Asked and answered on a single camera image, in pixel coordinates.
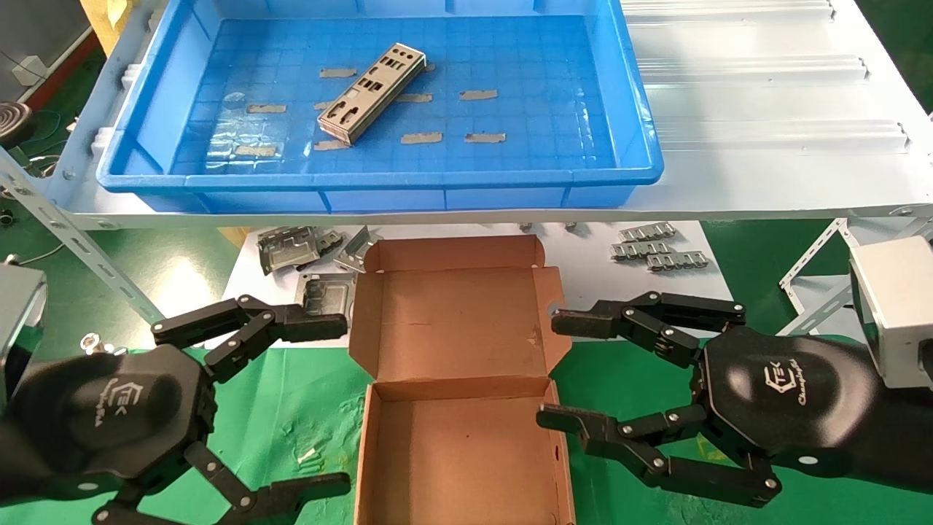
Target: metal shelf frame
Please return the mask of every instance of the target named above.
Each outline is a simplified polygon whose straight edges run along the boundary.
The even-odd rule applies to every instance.
[[[838,234],[849,249],[921,235],[933,239],[931,219],[836,219],[778,281],[778,286],[797,311],[797,317],[778,335],[834,333],[864,339],[852,304],[852,280],[848,275],[804,277],[800,273],[826,243]]]
[[[149,321],[159,310],[84,231],[933,217],[933,125],[855,0],[624,0],[665,172],[620,209],[156,213],[102,189],[96,170],[163,1],[141,0],[132,13],[52,177],[27,177],[0,149],[0,185]]]

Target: blue plastic tray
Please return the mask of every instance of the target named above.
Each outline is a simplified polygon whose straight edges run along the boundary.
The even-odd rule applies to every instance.
[[[353,82],[320,71],[365,71],[395,42],[435,65],[406,90],[433,100],[315,150],[332,137],[314,104]],[[618,0],[171,0],[97,176],[157,211],[368,213],[616,207],[662,170]]]

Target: metal bracket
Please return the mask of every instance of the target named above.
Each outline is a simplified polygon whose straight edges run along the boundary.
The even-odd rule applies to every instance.
[[[29,176],[13,158],[0,149],[0,185],[10,190],[16,200],[68,247],[107,287],[130,304],[147,323],[164,319],[149,300],[85,232],[33,186]]]

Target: black device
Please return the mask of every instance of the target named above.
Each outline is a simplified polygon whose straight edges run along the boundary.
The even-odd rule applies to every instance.
[[[156,347],[146,353],[6,369],[16,388],[0,417],[0,506],[116,491],[92,523],[179,525],[136,507],[193,466],[230,502],[217,525],[293,524],[305,503],[346,494],[349,476],[248,489],[206,445],[215,383],[229,381],[278,339],[334,339],[346,331],[343,315],[309,316],[298,305],[243,295],[152,325]],[[204,365],[182,351],[231,332]]]
[[[770,502],[781,491],[773,465],[933,493],[933,392],[886,388],[863,345],[744,325],[743,305],[655,291],[586,312],[558,310],[556,333],[621,336],[692,366],[689,404],[625,421],[543,404],[537,423],[575,434],[586,454],[618,461],[649,487],[734,504]],[[721,334],[702,346],[677,327]],[[697,433],[737,466],[658,449]]]

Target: cardboard box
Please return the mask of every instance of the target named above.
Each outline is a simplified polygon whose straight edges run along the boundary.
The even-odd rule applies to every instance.
[[[535,423],[571,345],[550,330],[564,294],[537,237],[383,240],[365,267],[355,525],[575,523],[564,435]]]

